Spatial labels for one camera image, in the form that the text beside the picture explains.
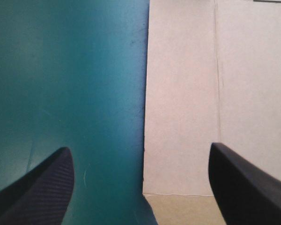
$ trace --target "teal surface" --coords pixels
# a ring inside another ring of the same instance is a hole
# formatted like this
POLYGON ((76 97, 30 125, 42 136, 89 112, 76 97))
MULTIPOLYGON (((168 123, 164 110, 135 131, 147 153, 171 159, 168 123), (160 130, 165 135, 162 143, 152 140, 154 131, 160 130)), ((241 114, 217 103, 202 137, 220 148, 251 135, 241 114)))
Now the teal surface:
POLYGON ((156 224, 141 195, 148 0, 0 0, 0 190, 61 146, 64 225, 156 224))

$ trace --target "white wall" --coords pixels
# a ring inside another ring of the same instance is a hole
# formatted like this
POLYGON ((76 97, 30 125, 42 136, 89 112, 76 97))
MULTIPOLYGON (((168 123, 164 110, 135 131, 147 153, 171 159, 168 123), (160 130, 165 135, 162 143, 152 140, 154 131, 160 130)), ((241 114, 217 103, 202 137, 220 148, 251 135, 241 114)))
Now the white wall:
POLYGON ((143 192, 210 195, 214 141, 281 179, 281 4, 151 0, 143 192))

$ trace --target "beige floor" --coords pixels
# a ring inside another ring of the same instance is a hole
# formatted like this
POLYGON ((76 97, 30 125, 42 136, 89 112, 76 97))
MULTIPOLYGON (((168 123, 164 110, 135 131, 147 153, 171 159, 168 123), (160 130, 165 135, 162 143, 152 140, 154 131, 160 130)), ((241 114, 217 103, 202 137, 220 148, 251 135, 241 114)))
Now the beige floor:
POLYGON ((225 225, 213 197, 147 195, 159 225, 225 225))

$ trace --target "black rubber tip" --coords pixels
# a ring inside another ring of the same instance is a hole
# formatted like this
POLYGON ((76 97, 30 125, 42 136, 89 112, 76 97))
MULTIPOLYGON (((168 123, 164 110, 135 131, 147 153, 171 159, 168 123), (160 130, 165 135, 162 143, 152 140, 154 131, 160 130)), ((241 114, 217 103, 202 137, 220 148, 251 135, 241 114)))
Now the black rubber tip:
POLYGON ((281 225, 281 182, 221 143, 213 143, 209 181, 227 225, 281 225))
POLYGON ((60 148, 0 191, 0 225, 60 225, 73 188, 72 155, 60 148))

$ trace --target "crease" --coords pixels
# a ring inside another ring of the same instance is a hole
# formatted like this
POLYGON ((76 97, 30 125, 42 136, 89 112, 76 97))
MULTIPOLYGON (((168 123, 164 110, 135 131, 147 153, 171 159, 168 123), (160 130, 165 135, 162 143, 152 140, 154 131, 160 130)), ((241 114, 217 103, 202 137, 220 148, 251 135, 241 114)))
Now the crease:
POLYGON ((217 82, 217 120, 218 120, 218 141, 222 140, 222 121, 221 121, 221 88, 220 88, 220 70, 219 70, 219 52, 217 37, 217 0, 214 0, 214 54, 216 65, 216 82, 217 82))

